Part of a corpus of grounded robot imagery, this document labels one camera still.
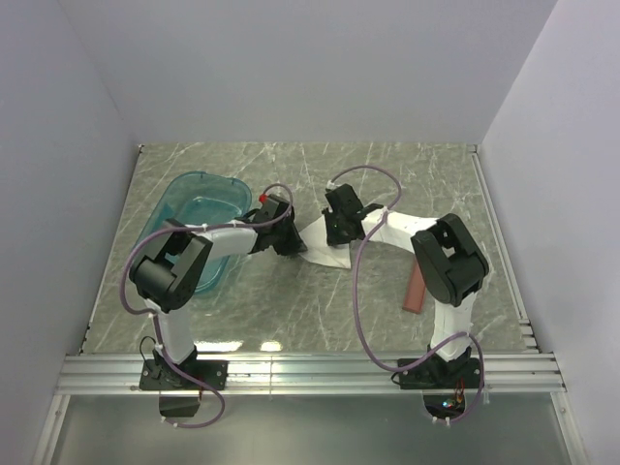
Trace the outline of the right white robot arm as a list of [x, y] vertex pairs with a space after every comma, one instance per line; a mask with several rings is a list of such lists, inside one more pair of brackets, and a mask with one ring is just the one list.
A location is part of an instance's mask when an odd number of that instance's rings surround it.
[[[489, 264], [461, 218], [449, 213], [439, 219], [402, 214], [376, 203], [363, 205], [349, 184], [330, 183], [325, 198], [327, 244], [358, 240], [353, 265], [353, 306], [356, 332], [363, 350], [380, 368], [393, 373], [412, 371], [431, 359], [445, 363], [480, 343], [471, 333], [472, 312]], [[434, 298], [434, 332], [423, 357], [402, 367], [381, 362], [370, 349], [358, 309], [358, 275], [368, 243], [394, 246], [415, 256], [425, 288]]]

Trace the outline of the white paper napkin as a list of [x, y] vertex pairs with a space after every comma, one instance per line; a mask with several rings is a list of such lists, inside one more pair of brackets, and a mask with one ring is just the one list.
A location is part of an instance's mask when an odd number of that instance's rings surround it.
[[350, 245], [329, 246], [326, 236], [326, 222], [320, 217], [305, 227], [300, 233], [306, 251], [300, 256], [310, 264], [334, 268], [350, 269], [352, 267]]

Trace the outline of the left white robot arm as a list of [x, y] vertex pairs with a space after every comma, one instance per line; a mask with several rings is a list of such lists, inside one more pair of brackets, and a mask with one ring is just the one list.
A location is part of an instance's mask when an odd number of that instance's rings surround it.
[[264, 194], [260, 203], [259, 208], [220, 225], [189, 226], [169, 219], [130, 255], [126, 278], [146, 307], [128, 311], [145, 313], [153, 320], [156, 358], [175, 370], [188, 370], [197, 357], [185, 306], [207, 264], [267, 249], [285, 257], [306, 250], [295, 226], [292, 202]]

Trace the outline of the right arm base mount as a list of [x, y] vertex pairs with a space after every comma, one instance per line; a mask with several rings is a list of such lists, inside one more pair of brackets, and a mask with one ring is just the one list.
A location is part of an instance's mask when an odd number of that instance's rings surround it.
[[413, 369], [391, 376], [401, 389], [478, 388], [480, 379], [480, 360], [468, 353], [451, 361], [433, 356]]

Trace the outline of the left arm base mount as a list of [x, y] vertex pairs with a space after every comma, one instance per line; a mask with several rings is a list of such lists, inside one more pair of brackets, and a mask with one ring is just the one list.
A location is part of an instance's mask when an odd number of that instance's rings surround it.
[[139, 390], [169, 391], [202, 389], [207, 384], [216, 390], [226, 387], [229, 363], [224, 360], [202, 360], [178, 367], [185, 373], [180, 375], [162, 358], [147, 359], [143, 363]]

